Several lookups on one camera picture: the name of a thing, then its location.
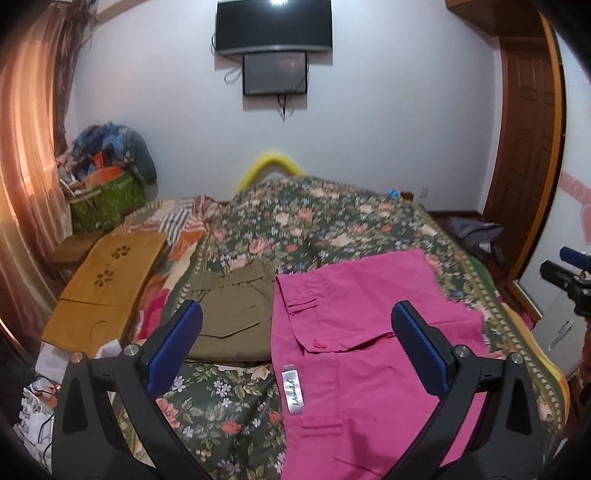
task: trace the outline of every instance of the wooden door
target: wooden door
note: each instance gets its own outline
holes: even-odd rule
[[[545,40],[501,39],[501,47],[503,120],[484,217],[503,225],[498,245],[513,269],[532,246],[532,230],[543,225],[541,210],[551,203],[548,182],[557,174],[551,161],[556,149],[555,83]]]

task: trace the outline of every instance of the green bag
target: green bag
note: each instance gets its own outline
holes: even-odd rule
[[[126,172],[82,197],[68,200],[74,234],[108,232],[123,222],[125,215],[145,205],[144,191]]]

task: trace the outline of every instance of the television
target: television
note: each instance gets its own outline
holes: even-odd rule
[[[217,4],[217,55],[332,51],[330,0],[233,0]]]
[[[269,51],[242,56],[245,96],[305,95],[308,93],[308,57],[303,51]]]

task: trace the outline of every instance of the pink pants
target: pink pants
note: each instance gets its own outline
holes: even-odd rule
[[[271,354],[287,435],[282,480],[379,479],[425,425],[439,400],[425,392],[392,332],[401,300],[452,345],[487,353],[482,315],[445,298],[421,250],[277,277]],[[300,378],[301,414],[287,408],[286,365]],[[446,463],[462,454],[483,400],[475,398]]]

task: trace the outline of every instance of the bed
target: bed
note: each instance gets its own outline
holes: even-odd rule
[[[569,407],[566,380],[521,318],[501,303],[482,264],[416,203],[313,177],[292,177],[257,184],[224,206],[206,197],[149,204],[114,234],[134,231],[169,233],[166,256],[139,305],[136,342],[170,318],[186,298],[196,271],[228,271],[260,256],[278,273],[297,273],[420,248],[443,293],[482,313],[490,355],[524,355],[547,428],[547,455],[563,437]],[[187,361],[157,403],[215,479],[280,477],[285,431],[271,364],[227,367]],[[135,457],[150,463],[118,398],[113,405]]]

